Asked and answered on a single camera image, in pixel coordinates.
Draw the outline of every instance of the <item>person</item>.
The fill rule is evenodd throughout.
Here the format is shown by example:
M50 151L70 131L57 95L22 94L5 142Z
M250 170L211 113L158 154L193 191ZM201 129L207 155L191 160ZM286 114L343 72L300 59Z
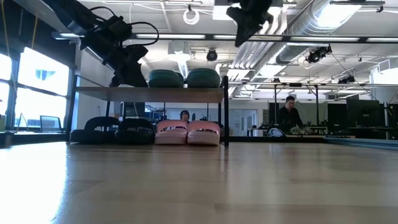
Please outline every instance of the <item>person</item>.
M285 106L279 110L279 129L283 131L290 131L291 128L296 126L299 126L299 128L304 127L299 112L294 108L294 103L295 98L293 96L288 96Z
M189 124L189 112L187 110L183 110L180 113L180 119L187 122Z

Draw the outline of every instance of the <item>security camera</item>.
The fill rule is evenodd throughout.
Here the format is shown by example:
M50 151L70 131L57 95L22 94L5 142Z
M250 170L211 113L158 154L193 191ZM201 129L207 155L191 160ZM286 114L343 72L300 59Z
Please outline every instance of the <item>security camera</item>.
M207 53L207 61L209 62L214 62L217 60L217 52L215 49L210 49L209 52Z

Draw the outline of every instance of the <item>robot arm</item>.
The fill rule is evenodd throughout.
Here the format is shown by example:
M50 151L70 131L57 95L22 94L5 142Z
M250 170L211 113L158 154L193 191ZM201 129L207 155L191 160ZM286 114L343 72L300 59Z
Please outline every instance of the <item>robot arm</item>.
M76 0L42 1L70 31L76 35L84 35L80 38L80 50L89 48L103 61L103 65L114 70L115 76L110 86L127 84L147 87L138 60L145 56L148 50L143 45L123 47L123 42L132 34L132 26L125 23L123 17L113 15L105 20Z

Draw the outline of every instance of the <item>shelf leg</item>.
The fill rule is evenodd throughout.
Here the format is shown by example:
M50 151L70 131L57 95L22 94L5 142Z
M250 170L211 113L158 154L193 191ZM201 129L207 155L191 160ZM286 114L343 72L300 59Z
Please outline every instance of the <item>shelf leg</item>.
M224 81L224 146L229 146L229 98L228 98L228 76L223 77Z
M73 118L73 109L75 107L77 78L78 78L77 75L72 74L72 90L70 92L70 100L69 100L66 142L70 142L70 132L72 131L72 118Z

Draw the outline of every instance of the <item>man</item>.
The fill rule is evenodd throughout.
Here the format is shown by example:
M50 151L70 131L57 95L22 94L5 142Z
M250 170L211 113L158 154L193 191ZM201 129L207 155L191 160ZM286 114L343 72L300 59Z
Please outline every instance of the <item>man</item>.
M303 122L300 119L299 112L294 108L295 99L293 96L288 96L286 98L286 104L283 108L279 110L279 129L283 131L290 131L291 128L298 125L303 128Z

